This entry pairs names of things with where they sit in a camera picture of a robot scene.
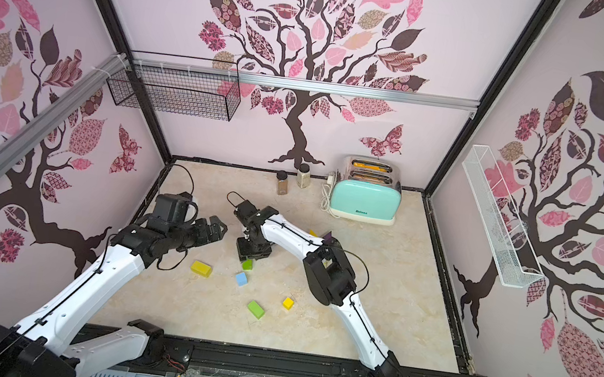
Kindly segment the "yellow rectangle block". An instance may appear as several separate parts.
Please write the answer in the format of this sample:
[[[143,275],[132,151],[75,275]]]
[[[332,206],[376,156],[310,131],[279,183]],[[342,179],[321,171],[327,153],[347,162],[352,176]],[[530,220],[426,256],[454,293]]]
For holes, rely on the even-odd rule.
[[[211,277],[211,274],[213,271],[213,268],[210,265],[205,264],[201,261],[193,262],[190,269],[192,270],[193,273],[195,273],[201,277],[207,278],[207,279],[209,277]]]

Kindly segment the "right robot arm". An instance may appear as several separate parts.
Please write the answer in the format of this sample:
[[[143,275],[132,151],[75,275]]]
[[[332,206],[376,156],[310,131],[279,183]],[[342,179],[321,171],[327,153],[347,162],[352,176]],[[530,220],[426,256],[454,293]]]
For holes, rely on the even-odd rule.
[[[359,297],[350,253],[335,237],[312,236],[273,207],[259,210],[249,201],[236,206],[234,215],[244,228],[236,243],[240,260],[265,259],[274,246],[299,259],[310,293],[339,316],[368,377],[405,377],[396,355],[371,323]]]

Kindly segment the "green rectangle block front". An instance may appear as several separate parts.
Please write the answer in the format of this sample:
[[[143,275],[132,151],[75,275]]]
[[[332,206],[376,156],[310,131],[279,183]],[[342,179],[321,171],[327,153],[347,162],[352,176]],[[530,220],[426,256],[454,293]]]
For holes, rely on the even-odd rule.
[[[247,308],[249,312],[253,315],[253,317],[255,317],[256,319],[262,319],[262,317],[265,316],[265,310],[256,301],[252,300],[251,302],[249,302],[247,304]]]

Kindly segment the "light blue cube block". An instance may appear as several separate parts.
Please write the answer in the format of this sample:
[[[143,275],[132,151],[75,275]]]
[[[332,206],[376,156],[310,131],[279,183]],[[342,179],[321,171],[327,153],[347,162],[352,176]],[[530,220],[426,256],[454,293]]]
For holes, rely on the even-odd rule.
[[[248,283],[248,277],[246,273],[240,272],[235,276],[238,287],[246,286]]]

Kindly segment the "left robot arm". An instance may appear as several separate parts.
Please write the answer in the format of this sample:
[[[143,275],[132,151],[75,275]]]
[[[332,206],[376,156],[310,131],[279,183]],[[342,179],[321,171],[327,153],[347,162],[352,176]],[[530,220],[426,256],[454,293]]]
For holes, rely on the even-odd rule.
[[[158,363],[164,333],[144,320],[87,341],[75,339],[123,285],[163,255],[219,242],[226,231],[216,216],[171,222],[147,215],[123,228],[65,290],[12,327],[0,325],[0,377],[90,377],[123,362]]]

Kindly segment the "small yellow cube block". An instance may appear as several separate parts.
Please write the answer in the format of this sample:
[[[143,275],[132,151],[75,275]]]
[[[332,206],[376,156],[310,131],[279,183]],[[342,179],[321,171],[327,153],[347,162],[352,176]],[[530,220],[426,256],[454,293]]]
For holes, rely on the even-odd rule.
[[[292,300],[292,298],[286,298],[286,299],[284,299],[284,301],[282,301],[282,305],[285,308],[285,310],[292,310],[295,303]]]

